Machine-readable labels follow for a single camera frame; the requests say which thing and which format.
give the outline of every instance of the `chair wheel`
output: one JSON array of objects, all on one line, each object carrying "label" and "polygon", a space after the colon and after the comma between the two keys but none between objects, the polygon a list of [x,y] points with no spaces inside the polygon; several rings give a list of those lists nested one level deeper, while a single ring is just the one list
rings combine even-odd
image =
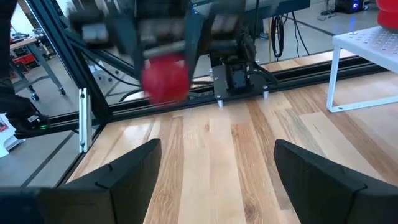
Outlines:
[{"label": "chair wheel", "polygon": [[32,98],[32,100],[34,100],[34,101],[39,101],[39,100],[40,100],[40,97],[39,97],[39,96],[37,96],[37,94],[36,94],[36,93],[32,93],[32,96],[31,96],[31,98]]}]

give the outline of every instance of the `gray floor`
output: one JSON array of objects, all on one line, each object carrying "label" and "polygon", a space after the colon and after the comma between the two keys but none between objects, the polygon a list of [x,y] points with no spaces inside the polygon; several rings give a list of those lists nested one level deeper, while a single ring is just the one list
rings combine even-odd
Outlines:
[{"label": "gray floor", "polygon": [[[317,17],[325,8],[324,1],[312,0],[309,9],[295,12],[303,40],[310,54],[331,50],[333,34],[342,34],[377,25],[377,9],[374,6],[371,6],[368,11],[352,15],[337,14],[325,21],[320,21]],[[256,46],[257,59],[261,63],[270,62],[268,41],[256,40]],[[306,55],[302,44],[300,44],[299,55]],[[294,23],[288,19],[285,24],[285,49],[280,60],[295,57],[298,55]],[[68,76],[57,57],[51,59],[49,65],[60,79],[67,95],[60,95],[51,80],[42,80],[33,85],[40,96],[40,101],[34,102],[34,104],[42,113],[50,116],[77,111],[78,89],[73,80]],[[109,65],[105,66],[115,73],[114,68]],[[208,57],[201,56],[195,76],[208,74],[209,68]],[[38,67],[31,70],[26,76],[30,80],[35,80],[42,75],[45,75],[45,72],[42,67]],[[137,83],[136,80],[123,73],[119,73],[117,76],[127,82]],[[131,86],[115,79],[109,82],[108,75],[103,72],[96,72],[95,77],[109,104],[117,103],[123,94],[133,90]],[[30,93],[26,89],[21,90],[18,94],[30,97]],[[53,187],[77,156],[78,135],[71,131],[26,139],[26,142],[13,149],[8,156],[0,158],[0,186]]]}]

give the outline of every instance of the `electronic device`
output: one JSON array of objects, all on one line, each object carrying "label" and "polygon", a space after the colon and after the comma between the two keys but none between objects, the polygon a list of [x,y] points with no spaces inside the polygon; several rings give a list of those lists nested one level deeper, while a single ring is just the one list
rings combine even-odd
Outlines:
[{"label": "electronic device", "polygon": [[59,188],[0,188],[0,223],[142,223],[161,157],[153,139]]},{"label": "electronic device", "polygon": [[285,140],[276,141],[274,159],[301,223],[397,223],[398,187]]},{"label": "electronic device", "polygon": [[364,0],[336,0],[335,12],[355,13],[365,7]]}]

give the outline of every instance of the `table leg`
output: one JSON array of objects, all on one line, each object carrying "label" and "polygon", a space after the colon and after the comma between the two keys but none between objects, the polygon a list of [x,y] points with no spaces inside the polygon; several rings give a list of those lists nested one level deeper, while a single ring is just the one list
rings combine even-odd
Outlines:
[{"label": "table leg", "polygon": [[333,97],[335,95],[338,62],[340,60],[340,50],[341,50],[340,47],[335,46],[334,51],[333,51],[333,60],[331,61],[328,101],[326,103],[326,107],[330,111],[331,111],[331,108],[333,107]]},{"label": "table leg", "polygon": [[31,43],[27,47],[35,55],[35,58],[39,61],[41,66],[43,66],[44,70],[47,72],[47,75],[51,78],[51,80],[54,82],[54,84],[56,84],[56,86],[58,87],[61,94],[65,95],[66,93],[62,87],[62,84],[60,83],[60,80],[57,78],[57,76],[55,76],[54,72],[48,65],[47,61],[44,59],[43,55],[40,53],[40,51],[36,47],[36,44]]},{"label": "table leg", "polygon": [[10,59],[10,67],[16,73],[16,75],[25,83],[26,88],[28,88],[30,94],[32,95],[32,99],[34,101],[38,101],[39,96],[37,96],[36,91],[33,89],[33,86],[30,84],[26,76],[19,70],[17,65],[11,59]]}]

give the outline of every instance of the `white wall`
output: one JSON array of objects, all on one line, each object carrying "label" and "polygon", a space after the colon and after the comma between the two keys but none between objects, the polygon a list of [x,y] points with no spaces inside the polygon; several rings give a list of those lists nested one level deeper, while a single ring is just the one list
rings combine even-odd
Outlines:
[{"label": "white wall", "polygon": [[34,29],[32,24],[27,19],[19,4],[17,4],[14,14],[12,15],[11,25],[17,32],[30,34],[31,36],[35,35],[32,31]]}]

